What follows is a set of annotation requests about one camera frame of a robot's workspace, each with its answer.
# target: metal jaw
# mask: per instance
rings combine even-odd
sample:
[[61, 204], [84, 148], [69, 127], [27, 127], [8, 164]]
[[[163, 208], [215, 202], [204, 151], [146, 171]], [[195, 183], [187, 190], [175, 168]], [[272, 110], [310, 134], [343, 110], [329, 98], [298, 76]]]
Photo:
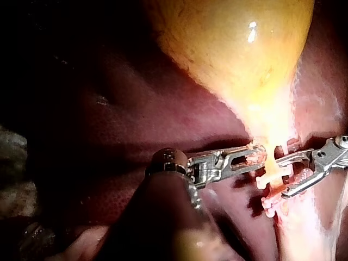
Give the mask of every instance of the metal jaw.
[[[206, 184], [209, 182], [217, 182], [261, 169], [264, 166], [264, 161], [247, 163], [244, 160], [245, 157], [265, 154], [266, 150], [261, 145], [247, 145], [224, 150], [196, 153], [193, 157], [188, 159], [187, 176], [192, 179], [196, 188], [202, 189], [205, 188]], [[241, 158], [242, 162], [234, 164], [233, 160], [238, 158]]]
[[326, 144], [319, 150], [302, 151], [301, 157], [305, 159], [302, 161], [308, 163], [306, 167], [310, 168], [314, 173], [298, 184], [289, 185], [287, 191], [282, 192], [282, 198], [289, 199], [316, 185], [330, 174], [331, 169], [347, 168], [348, 146], [345, 144], [348, 144], [348, 136], [342, 135], [327, 139]]

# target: screw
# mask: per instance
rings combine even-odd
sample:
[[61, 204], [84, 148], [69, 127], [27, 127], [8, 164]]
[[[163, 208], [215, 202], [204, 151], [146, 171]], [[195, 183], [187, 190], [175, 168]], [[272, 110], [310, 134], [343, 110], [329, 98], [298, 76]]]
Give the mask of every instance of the screw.
[[335, 143], [342, 148], [348, 149], [348, 135], [337, 136]]

